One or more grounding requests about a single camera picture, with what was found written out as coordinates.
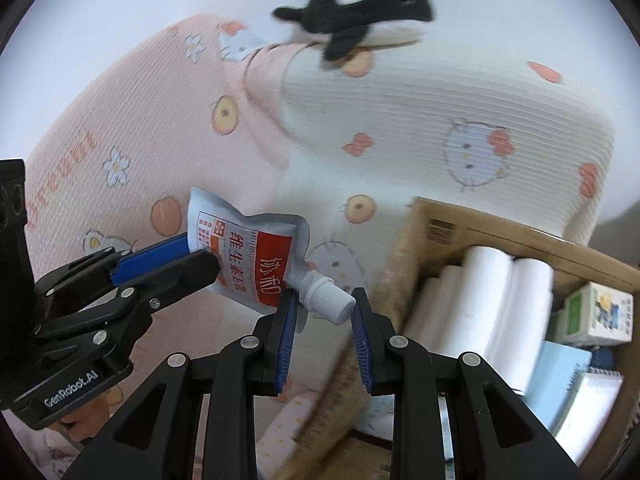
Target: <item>spiral notebook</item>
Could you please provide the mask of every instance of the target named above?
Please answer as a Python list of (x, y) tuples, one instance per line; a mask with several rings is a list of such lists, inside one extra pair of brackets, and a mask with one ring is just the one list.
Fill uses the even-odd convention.
[(582, 463), (607, 421), (622, 381), (618, 372), (599, 368), (589, 368), (575, 377), (552, 433), (577, 465)]

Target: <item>white paper roll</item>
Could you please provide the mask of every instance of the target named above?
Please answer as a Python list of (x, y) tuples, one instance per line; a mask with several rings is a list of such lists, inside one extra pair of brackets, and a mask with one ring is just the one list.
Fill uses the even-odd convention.
[(511, 274), (511, 257), (491, 247), (472, 247), (446, 322), (432, 352), (457, 358), (463, 352), (486, 357)]
[(433, 304), (433, 300), (436, 296), (438, 281), (439, 280), (437, 278), (427, 278), (424, 282), (422, 290), (420, 291), (420, 297), (415, 303), (414, 312), (403, 331), (403, 335), (407, 336), (409, 339), (417, 341), (416, 338), (420, 332), (420, 327), (424, 322), (424, 317), (430, 311), (431, 305)]
[(440, 271), (438, 286), (431, 307), (424, 311), (424, 316), (417, 319), (415, 337), (412, 339), (420, 343), (427, 350), (433, 351), (433, 345), (449, 317), (451, 301), (458, 289), (462, 278), (462, 267), (448, 265)]
[(545, 338), (553, 295), (553, 269), (544, 262), (516, 260), (504, 310), (487, 362), (516, 393), (525, 394)]

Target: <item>box with cartoon picture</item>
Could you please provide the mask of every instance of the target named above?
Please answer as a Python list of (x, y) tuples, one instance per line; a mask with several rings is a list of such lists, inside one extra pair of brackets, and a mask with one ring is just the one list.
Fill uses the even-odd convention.
[(564, 300), (556, 313), (558, 343), (572, 346), (615, 346), (631, 341), (634, 300), (631, 294), (587, 283)]

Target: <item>hello kitty print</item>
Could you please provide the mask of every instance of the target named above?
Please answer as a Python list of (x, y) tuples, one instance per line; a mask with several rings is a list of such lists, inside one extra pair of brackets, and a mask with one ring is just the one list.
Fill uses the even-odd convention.
[(454, 120), (444, 140), (444, 160), (462, 191), (504, 178), (515, 151), (509, 131), (486, 123)]

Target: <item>stuffed whale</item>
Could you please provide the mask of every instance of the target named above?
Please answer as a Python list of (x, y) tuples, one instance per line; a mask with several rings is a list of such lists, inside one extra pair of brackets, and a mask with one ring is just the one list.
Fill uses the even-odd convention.
[(433, 9), (429, 0), (309, 0), (303, 9), (278, 7), (273, 15), (298, 22), (311, 38), (326, 43), (324, 58), (335, 61), (356, 46), (418, 40)]

